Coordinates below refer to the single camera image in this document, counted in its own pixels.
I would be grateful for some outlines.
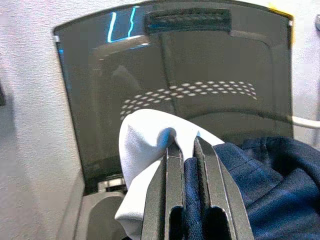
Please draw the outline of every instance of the white wall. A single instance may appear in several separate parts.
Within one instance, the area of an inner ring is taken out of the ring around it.
[[[293,115],[320,121],[320,31],[315,18],[320,0],[243,0],[293,14],[295,43],[292,48]],[[294,127],[294,136],[320,150],[320,130]]]
[[[7,97],[7,105],[0,107],[0,239],[55,239],[80,170],[52,29],[134,2],[0,1],[0,82]],[[320,0],[274,2],[296,13],[294,113],[315,120],[320,111],[320,36],[314,17]],[[295,135],[320,148],[316,131],[295,128]]]

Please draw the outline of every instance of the white cloth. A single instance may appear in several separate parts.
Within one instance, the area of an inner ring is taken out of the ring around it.
[[[128,192],[114,218],[132,240],[141,237],[148,186],[166,148],[174,140],[186,160],[193,156],[196,136],[212,146],[224,143],[203,128],[162,111],[141,109],[123,120],[119,154]]]

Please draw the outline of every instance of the navy blue fabric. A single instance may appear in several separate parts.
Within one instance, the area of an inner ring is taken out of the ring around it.
[[[199,179],[197,159],[188,158],[184,162],[185,187],[185,239],[203,240],[201,221],[201,201],[199,198]]]
[[[214,147],[238,185],[256,240],[320,239],[320,152],[291,138]]]

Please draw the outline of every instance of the dark blue cloth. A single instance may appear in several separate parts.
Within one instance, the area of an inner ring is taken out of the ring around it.
[[[188,158],[184,162],[185,187],[185,239],[203,240],[201,221],[201,201],[199,197],[199,179],[197,159]]]
[[[320,240],[319,151],[286,137],[214,149],[240,189],[256,240]]]

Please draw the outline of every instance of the perforated pattern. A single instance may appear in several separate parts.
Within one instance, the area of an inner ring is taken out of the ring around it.
[[[162,101],[169,101],[173,98],[183,99],[184,97],[206,96],[206,95],[242,95],[257,100],[256,89],[251,83],[243,81],[197,81],[194,84],[183,83],[180,86],[172,85],[169,89],[156,89],[145,94],[139,94],[132,99],[123,102],[120,112],[120,119],[123,120],[128,114],[138,109],[147,108],[150,105],[158,104]]]

